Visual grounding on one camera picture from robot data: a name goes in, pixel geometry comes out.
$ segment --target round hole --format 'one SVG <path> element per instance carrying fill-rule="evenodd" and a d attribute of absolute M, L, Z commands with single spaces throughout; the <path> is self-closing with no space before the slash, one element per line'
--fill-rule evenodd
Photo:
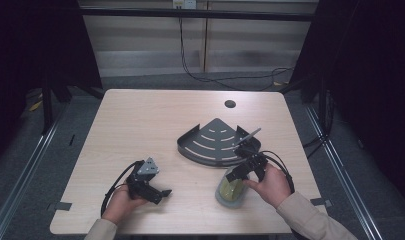
<path fill-rule="evenodd" d="M 224 105 L 226 105 L 226 107 L 228 107 L 228 108 L 234 108 L 234 107 L 236 107 L 236 102 L 233 101 L 233 100 L 227 100 L 227 101 L 224 103 Z"/>

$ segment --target wire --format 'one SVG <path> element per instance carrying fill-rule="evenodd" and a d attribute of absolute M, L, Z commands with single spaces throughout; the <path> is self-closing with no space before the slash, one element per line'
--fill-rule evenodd
<path fill-rule="evenodd" d="M 315 152 L 317 152 L 317 150 L 320 149 L 320 147 L 323 145 L 324 142 L 325 142 L 325 140 L 321 141 L 321 143 L 317 147 L 315 147 L 314 150 L 310 154 L 307 155 L 307 159 L 310 158 Z"/>
<path fill-rule="evenodd" d="M 334 110 L 335 110 L 335 106 L 336 106 L 330 92 L 327 93 L 327 103 L 326 104 L 327 104 L 327 111 L 326 111 L 327 121 L 326 121 L 325 129 L 323 129 L 324 130 L 323 134 L 321 136 L 314 138 L 312 141 L 303 144 L 304 148 L 311 147 L 320 140 L 321 140 L 321 143 L 319 146 L 321 146 L 329 138 L 331 131 L 332 131 L 333 122 L 334 122 Z"/>
<path fill-rule="evenodd" d="M 273 154 L 274 156 L 276 156 L 276 157 L 280 160 L 280 162 L 282 163 L 283 168 L 286 170 L 286 172 L 289 172 L 289 170 L 287 170 L 286 164 L 284 164 L 283 160 L 281 160 L 281 158 L 279 157 L 279 155 L 277 155 L 276 153 L 274 153 L 274 152 L 272 152 L 272 151 L 261 151 L 260 153 L 262 153 L 264 156 L 266 156 L 264 153 Z"/>
<path fill-rule="evenodd" d="M 189 68 L 187 67 L 185 51 L 184 51 L 183 20 L 182 20 L 182 18 L 179 18 L 179 25 L 180 25 L 180 53 L 181 53 L 182 66 L 183 66 L 183 69 L 186 72 L 186 74 L 189 75 L 194 80 L 197 80 L 197 81 L 200 81 L 200 82 L 206 82 L 206 83 L 214 82 L 214 83 L 217 83 L 217 84 L 219 84 L 221 86 L 224 86 L 224 87 L 227 87 L 227 88 L 230 88 L 230 89 L 233 89 L 233 90 L 247 91 L 246 89 L 240 89 L 240 88 L 230 86 L 228 84 L 224 84 L 221 81 L 235 80 L 235 79 L 262 79 L 262 78 L 270 78 L 271 77 L 271 83 L 268 84 L 266 87 L 263 87 L 263 88 L 257 89 L 257 90 L 251 90 L 251 91 L 259 91 L 260 92 L 260 91 L 265 91 L 268 88 L 270 88 L 271 86 L 273 86 L 273 84 L 274 84 L 274 76 L 280 75 L 282 73 L 285 73 L 287 71 L 290 71 L 290 70 L 294 69 L 294 67 L 290 67 L 290 68 L 280 67 L 280 68 L 274 69 L 271 72 L 271 74 L 262 75 L 262 76 L 247 76 L 247 77 L 240 76 L 240 77 L 226 77 L 226 78 L 217 78 L 217 79 L 211 79 L 211 78 L 205 78 L 205 77 L 197 77 L 197 76 L 193 75 L 189 71 Z"/>
<path fill-rule="evenodd" d="M 298 89 L 300 88 L 303 84 L 305 84 L 306 82 L 310 81 L 311 79 L 313 79 L 315 77 L 315 74 L 308 74 L 307 76 L 299 79 L 298 81 L 292 81 L 291 83 L 289 83 L 286 87 L 280 89 L 278 92 L 282 93 L 282 94 L 286 94 L 292 90 Z"/>
<path fill-rule="evenodd" d="M 128 172 L 128 170 L 130 170 L 130 168 L 134 167 L 134 165 L 136 165 L 137 162 L 134 162 L 132 164 L 130 164 L 130 166 L 128 166 L 122 173 L 121 175 L 117 178 L 117 180 L 114 182 L 114 184 L 112 184 L 112 187 L 109 189 L 109 191 L 105 194 L 105 199 L 103 199 L 103 203 L 102 206 L 100 207 L 100 216 L 103 215 L 103 213 L 106 210 L 106 205 L 108 205 L 108 201 L 109 198 L 111 198 L 112 193 L 115 191 L 115 189 L 117 189 L 118 187 L 125 185 L 125 184 L 120 184 L 117 186 L 118 182 L 121 180 L 121 178 L 124 176 L 124 174 L 126 174 Z"/>

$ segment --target wooden table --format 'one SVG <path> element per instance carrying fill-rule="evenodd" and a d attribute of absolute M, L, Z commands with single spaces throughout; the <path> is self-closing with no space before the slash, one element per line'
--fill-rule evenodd
<path fill-rule="evenodd" d="M 225 101 L 236 107 L 228 108 Z M 177 151 L 177 139 L 201 124 L 220 118 L 233 129 L 256 137 L 261 150 L 277 153 L 293 176 L 296 190 L 308 199 L 320 197 L 283 95 L 267 92 L 109 90 L 77 160 L 50 230 L 86 234 L 100 218 L 104 194 L 121 172 L 137 160 L 152 157 L 160 169 L 150 181 L 172 189 L 159 205 L 138 208 L 119 227 L 125 234 L 272 234 L 290 229 L 275 209 L 249 189 L 238 209 L 215 199 L 225 169 L 192 162 Z"/>

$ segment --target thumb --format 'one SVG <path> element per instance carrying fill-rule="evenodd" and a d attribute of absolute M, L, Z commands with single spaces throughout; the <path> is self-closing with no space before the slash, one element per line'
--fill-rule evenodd
<path fill-rule="evenodd" d="M 144 199 L 144 198 L 138 198 L 138 199 L 134 200 L 134 203 L 135 203 L 136 207 L 144 205 L 144 204 L 146 204 L 148 202 L 149 201 Z"/>
<path fill-rule="evenodd" d="M 258 183 L 249 179 L 243 180 L 243 184 L 247 187 L 252 188 L 253 190 L 256 191 Z"/>

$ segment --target gray floor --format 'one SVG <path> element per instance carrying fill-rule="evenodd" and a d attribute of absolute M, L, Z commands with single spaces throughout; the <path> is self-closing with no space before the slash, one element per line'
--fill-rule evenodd
<path fill-rule="evenodd" d="M 266 73 L 216 73 L 209 77 L 258 76 Z M 271 83 L 266 79 L 240 79 L 222 81 L 238 89 L 258 90 Z M 185 74 L 158 76 L 136 76 L 103 79 L 104 87 L 143 88 L 143 89 L 203 89 L 231 90 L 215 82 L 195 81 Z M 268 91 L 277 90 L 272 86 Z M 59 120 L 57 131 L 48 146 L 35 174 L 4 232 L 3 239 L 82 239 L 83 236 L 55 236 L 50 233 L 49 225 L 53 212 L 47 210 L 50 203 L 60 200 L 69 176 L 86 139 L 95 117 L 100 100 L 86 93 L 71 89 L 74 97 Z M 302 143 L 316 137 L 313 125 L 308 117 L 306 105 L 302 104 L 299 92 L 285 95 L 292 118 Z M 62 104 L 55 104 L 55 112 L 61 112 Z M 42 109 L 34 112 L 24 111 L 18 123 L 16 136 L 10 147 L 0 159 L 0 209 L 14 187 L 18 176 L 26 166 L 42 130 Z M 371 212 L 383 239 L 405 239 L 405 201 L 391 183 L 380 173 L 374 159 L 358 145 L 357 137 L 351 127 L 337 113 L 334 119 L 331 141 L 336 146 L 354 185 L 360 193 L 367 209 Z M 313 147 L 307 148 L 307 154 Z M 322 197 L 333 205 L 327 208 L 330 216 L 341 222 L 359 239 L 368 239 L 359 218 L 337 178 L 325 151 L 320 148 L 308 159 L 313 170 Z M 177 239 L 177 236 L 150 236 L 150 239 Z M 195 239 L 195 236 L 182 236 L 179 239 Z M 129 239 L 119 236 L 118 239 Z M 219 239 L 274 239 L 273 236 L 221 236 Z M 279 236 L 279 239 L 294 239 L 291 235 Z"/>

